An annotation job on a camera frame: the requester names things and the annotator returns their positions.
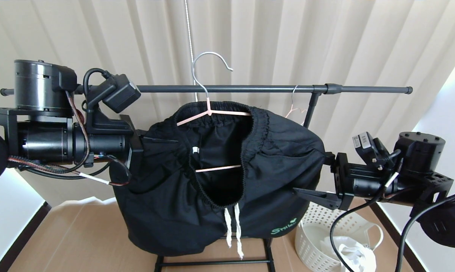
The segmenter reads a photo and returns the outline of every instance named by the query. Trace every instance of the clothes rack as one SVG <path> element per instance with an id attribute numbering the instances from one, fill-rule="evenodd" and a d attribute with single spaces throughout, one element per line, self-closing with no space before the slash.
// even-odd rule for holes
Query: clothes rack
<path id="1" fill-rule="evenodd" d="M 202 93 L 203 89 L 196 85 L 139 85 L 141 93 Z M 295 86 L 291 85 L 210 85 L 205 86 L 209 93 L 291 93 Z M 83 87 L 79 86 L 75 93 L 82 93 Z M 308 128 L 313 116 L 314 108 L 317 105 L 319 96 L 322 94 L 337 93 L 412 93 L 412 87 L 367 87 L 367 86 L 342 86 L 338 84 L 324 85 L 299 85 L 297 93 L 311 93 L 310 102 L 303 122 L 303 126 Z M 268 272 L 275 272 L 274 259 L 271 252 L 273 238 L 263 239 L 266 259 L 264 260 L 224 260 L 224 261 L 193 261 L 193 262 L 164 262 L 163 256 L 157 257 L 154 272 L 162 272 L 163 267 L 169 266 L 198 266 L 198 265 L 220 265 L 220 264 L 249 264 L 266 263 Z"/>

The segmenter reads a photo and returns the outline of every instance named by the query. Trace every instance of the dark baseboard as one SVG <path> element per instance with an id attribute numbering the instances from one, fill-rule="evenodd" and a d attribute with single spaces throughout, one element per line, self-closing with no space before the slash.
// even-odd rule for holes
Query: dark baseboard
<path id="1" fill-rule="evenodd" d="M 401 235 L 397 229 L 395 229 L 395 226 L 392 224 L 392 222 L 389 220 L 385 212 L 380 208 L 380 206 L 376 203 L 374 205 L 370 205 L 370 208 L 372 211 L 375 213 L 375 215 L 378 217 L 380 222 L 382 223 L 383 227 L 387 230 L 388 234 L 394 240 L 395 244 L 397 247 L 399 247 L 399 242 L 401 239 Z M 426 269 L 424 269 L 423 265 L 419 261 L 419 259 L 416 257 L 410 246 L 407 244 L 404 247 L 404 257 L 409 263 L 409 265 L 412 267 L 412 270 L 414 272 L 426 272 Z"/>
<path id="2" fill-rule="evenodd" d="M 50 210 L 51 206 L 46 202 L 39 208 L 0 261 L 0 272 L 6 272 L 10 269 L 21 250 L 26 246 L 29 238 L 31 238 Z"/>

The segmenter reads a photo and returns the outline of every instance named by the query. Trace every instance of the beige curtain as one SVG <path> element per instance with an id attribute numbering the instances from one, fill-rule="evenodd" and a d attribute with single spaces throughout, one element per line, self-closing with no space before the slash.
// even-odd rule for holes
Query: beige curtain
<path id="1" fill-rule="evenodd" d="M 125 73 L 138 85 L 193 84 L 191 59 L 203 51 L 220 53 L 234 68 L 228 72 L 206 56 L 196 67 L 204 84 L 413 86 L 412 95 L 321 96 L 310 129 L 327 150 L 347 152 L 355 161 L 351 136 L 369 131 L 391 149 L 455 66 L 455 0 L 189 0 L 187 10 L 191 43 L 183 0 L 0 1 L 0 88 L 13 88 L 15 59 L 66 65 L 79 79 L 101 67 Z M 226 93 L 211 99 L 280 115 L 291 104 L 290 94 Z M 193 94 L 146 93 L 125 113 L 148 129 L 191 101 Z M 305 109 L 308 101 L 309 94 L 295 93 L 295 107 Z M 14 98 L 0 96 L 0 107 L 13 105 Z M 289 118 L 303 122 L 304 116 L 298 111 Z M 112 196 L 95 181 L 23 176 L 52 205 Z M 332 184 L 324 173 L 320 189 Z"/>

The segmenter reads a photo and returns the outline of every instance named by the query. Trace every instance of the clothes hanger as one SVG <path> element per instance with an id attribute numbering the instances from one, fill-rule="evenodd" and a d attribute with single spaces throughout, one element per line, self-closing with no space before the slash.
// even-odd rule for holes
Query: clothes hanger
<path id="1" fill-rule="evenodd" d="M 178 122 L 177 125 L 180 126 L 180 125 L 183 125 L 185 123 L 188 123 L 188 122 L 191 122 L 192 120 L 195 120 L 199 117 L 202 117 L 204 115 L 209 115 L 211 116 L 213 113 L 216 113 L 216 114 L 228 114 L 228 115 L 243 115 L 243 116 L 251 116 L 250 113 L 248 112 L 241 112 L 241 111 L 226 111 L 226 110 L 211 110 L 210 108 L 210 100 L 209 100 L 209 93 L 207 91 L 207 89 L 205 88 L 204 85 L 202 85 L 196 78 L 196 74 L 194 73 L 194 66 L 196 65 L 196 62 L 197 60 L 202 57 L 203 55 L 207 55 L 207 54 L 211 54 L 211 55 L 215 55 L 217 57 L 219 57 L 223 62 L 224 62 L 224 65 L 226 66 L 226 69 L 230 70 L 231 72 L 233 71 L 233 69 L 231 67 L 229 67 L 229 65 L 226 63 L 226 61 L 224 60 L 224 58 L 219 55 L 218 53 L 216 52 L 204 52 L 204 53 L 201 53 L 199 54 L 195 60 L 192 62 L 192 77 L 194 78 L 194 81 L 199 85 L 201 86 L 205 93 L 206 93 L 206 103 L 207 103 L 207 110 L 205 112 L 202 112 L 200 114 L 197 114 L 197 115 L 194 115 L 193 117 L 189 117 L 181 122 Z"/>
<path id="2" fill-rule="evenodd" d="M 307 111 L 307 110 L 302 110 L 300 108 L 293 108 L 293 95 L 295 94 L 295 90 L 296 90 L 296 88 L 298 88 L 298 86 L 300 86 L 300 85 L 296 85 L 295 88 L 293 88 L 293 92 L 291 93 L 291 107 L 290 107 L 288 114 L 286 114 L 285 118 L 288 118 L 288 116 L 295 110 L 299 110 L 300 113 L 304 113 Z"/>
<path id="3" fill-rule="evenodd" d="M 228 114 L 228 115 L 243 115 L 243 116 L 251 116 L 250 113 L 248 112 L 240 112 L 240 111 L 226 111 L 226 110 L 211 110 L 210 108 L 210 100 L 209 100 L 209 93 L 207 91 L 207 89 L 205 88 L 204 85 L 202 85 L 196 78 L 196 74 L 194 72 L 194 67 L 195 67 L 195 64 L 197 62 L 197 60 L 202 57 L 203 55 L 207 55 L 207 54 L 211 54 L 211 55 L 215 55 L 217 57 L 219 57 L 223 62 L 224 62 L 224 65 L 226 66 L 226 69 L 230 70 L 231 72 L 233 71 L 233 69 L 231 67 L 229 67 L 229 65 L 226 63 L 226 61 L 224 60 L 224 58 L 219 55 L 218 53 L 216 52 L 204 52 L 204 53 L 201 53 L 199 54 L 195 60 L 192 62 L 192 77 L 194 78 L 194 81 L 199 85 L 201 86 L 205 93 L 206 93 L 206 103 L 207 103 L 207 110 L 205 112 L 202 112 L 200 114 L 197 114 L 197 115 L 194 115 L 193 117 L 189 117 L 181 122 L 178 122 L 177 123 L 177 126 L 180 126 L 180 125 L 183 125 L 185 123 L 188 123 L 188 122 L 191 122 L 192 120 L 195 120 L 199 117 L 202 117 L 204 115 L 209 115 L 211 116 L 213 113 L 216 113 L 216 114 Z M 223 167 L 213 167 L 213 168 L 205 168 L 205 169 L 198 169 L 196 170 L 196 173 L 200 173 L 200 172 L 210 172 L 210 171 L 217 171 L 217 170 L 224 170 L 224 169 L 232 169 L 232 168 L 238 168 L 238 167 L 241 167 L 241 165 L 230 165 L 230 166 L 223 166 Z"/>

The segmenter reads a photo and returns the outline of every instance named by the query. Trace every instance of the robotic arm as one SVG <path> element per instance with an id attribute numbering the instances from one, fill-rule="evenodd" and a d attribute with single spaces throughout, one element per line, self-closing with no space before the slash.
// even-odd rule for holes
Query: robotic arm
<path id="1" fill-rule="evenodd" d="M 90 86 L 93 73 L 100 73 L 105 81 Z M 312 95 L 310 107 L 321 93 L 355 88 L 314 85 L 312 93 L 316 95 Z M 385 87 L 362 88 L 382 92 Z M 1 89 L 1 94 L 14 94 L 16 107 L 0 107 L 0 126 L 5 131 L 4 139 L 0 137 L 0 175 L 6 167 L 15 167 L 58 179 L 95 179 L 94 175 L 108 165 L 89 175 L 77 169 L 105 159 L 115 162 L 111 167 L 124 167 L 127 175 L 138 171 L 142 131 L 135 130 L 128 115 L 109 119 L 98 105 L 102 101 L 120 113 L 140 97 L 139 88 L 125 74 L 112 75 L 94 68 L 79 85 L 75 72 L 68 67 L 16 60 L 15 88 Z M 86 117 L 75 108 L 74 94 L 85 95 L 82 108 Z M 21 116 L 28 120 L 19 121 Z M 330 209 L 348 210 L 356 196 L 412 206 L 411 217 L 432 240 L 455 247 L 455 195 L 447 196 L 453 179 L 435 172 L 445 141 L 430 134 L 402 132 L 392 153 L 367 132 L 354 136 L 353 143 L 365 165 L 348 162 L 345 153 L 326 153 L 325 164 L 334 174 L 336 193 L 300 188 L 294 193 Z M 60 166 L 72 163 L 76 166 Z"/>

